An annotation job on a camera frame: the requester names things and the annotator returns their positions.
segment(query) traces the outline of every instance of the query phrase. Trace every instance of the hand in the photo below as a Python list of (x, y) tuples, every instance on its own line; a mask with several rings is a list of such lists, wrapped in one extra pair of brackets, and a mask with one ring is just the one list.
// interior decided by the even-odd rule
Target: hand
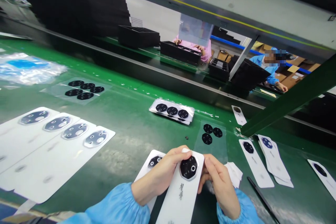
[(240, 203), (233, 188), (228, 169), (211, 154), (204, 155), (203, 175), (199, 181), (198, 194), (206, 180), (210, 180), (215, 191), (217, 202), (224, 215), (232, 220), (240, 215)]
[(183, 148), (189, 149), (186, 145), (171, 149), (154, 168), (131, 185), (136, 202), (144, 206), (153, 197), (161, 195), (167, 190), (177, 163), (191, 156), (191, 151), (183, 153)]
[(281, 82), (277, 82), (276, 86), (278, 88), (280, 88), (284, 93), (286, 93), (288, 91), (288, 87), (286, 87), (284, 84), (282, 84)]
[(178, 44), (181, 44), (182, 40), (180, 39), (174, 39), (173, 42), (178, 45)]
[(194, 45), (192, 48), (197, 48), (198, 50), (201, 51), (202, 55), (204, 56), (205, 55), (205, 49), (203, 46), (201, 45)]

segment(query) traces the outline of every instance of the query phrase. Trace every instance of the metal beam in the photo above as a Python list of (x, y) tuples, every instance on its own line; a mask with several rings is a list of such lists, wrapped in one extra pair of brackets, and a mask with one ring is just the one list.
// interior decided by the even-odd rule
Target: metal beam
[(241, 128), (241, 133), (250, 137), (259, 130), (287, 115), (292, 110), (335, 87), (335, 69), (336, 54), (314, 72), (306, 76), (286, 94), (280, 96), (271, 105), (267, 106), (264, 110), (252, 117)]
[(233, 66), (233, 68), (230, 71), (230, 77), (229, 77), (229, 81), (231, 81), (232, 77), (234, 76), (234, 74), (237, 72), (238, 68), (240, 67), (240, 65), (243, 63), (244, 59), (246, 58), (246, 56), (248, 55), (248, 53), (250, 52), (252, 46), (254, 45), (256, 39), (251, 39), (251, 38), (247, 38), (250, 40), (249, 44), (245, 47), (245, 49), (241, 52), (237, 62), (235, 63), (235, 65)]

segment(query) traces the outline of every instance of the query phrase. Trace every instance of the stack of black trays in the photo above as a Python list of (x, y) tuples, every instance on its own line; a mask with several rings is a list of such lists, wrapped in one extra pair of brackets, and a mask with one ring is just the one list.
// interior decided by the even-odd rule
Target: stack of black trays
[(227, 82), (230, 76), (228, 63), (219, 59), (212, 59), (209, 63), (210, 76)]
[(131, 48), (145, 48), (160, 45), (160, 34), (142, 27), (119, 26), (118, 41)]
[(28, 0), (47, 29), (75, 38), (117, 36), (130, 26), (126, 0)]
[(170, 41), (161, 41), (161, 53), (196, 66), (200, 63), (202, 56), (201, 52), (182, 45), (176, 45)]
[(214, 35), (218, 38), (221, 38), (221, 39), (225, 39), (227, 41), (230, 41), (232, 43), (235, 43), (235, 44), (240, 44), (240, 41), (237, 40), (237, 39), (234, 39), (233, 36), (230, 36), (227, 34), (228, 31), (218, 27), (218, 26), (215, 26), (212, 30), (212, 33), (211, 35)]
[[(229, 62), (229, 70), (237, 62), (238, 56), (233, 56)], [(249, 59), (244, 59), (237, 72), (231, 79), (233, 85), (251, 91), (258, 83), (264, 82), (271, 74)]]

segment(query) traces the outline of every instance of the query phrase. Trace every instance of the green metal frame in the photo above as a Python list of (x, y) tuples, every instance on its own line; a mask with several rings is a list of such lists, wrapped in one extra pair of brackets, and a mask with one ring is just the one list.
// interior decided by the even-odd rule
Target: green metal frame
[(280, 96), (271, 105), (252, 117), (241, 128), (241, 133), (250, 137), (294, 109), (335, 87), (335, 70), (336, 54), (324, 62), (314, 72), (306, 76), (286, 94)]

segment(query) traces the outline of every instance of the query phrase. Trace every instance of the plastic bag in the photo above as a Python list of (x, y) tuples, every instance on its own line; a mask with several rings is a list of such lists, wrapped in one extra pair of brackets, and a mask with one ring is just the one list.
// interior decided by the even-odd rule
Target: plastic bag
[(22, 52), (0, 55), (0, 80), (23, 85), (51, 83), (66, 72), (64, 65), (29, 56)]

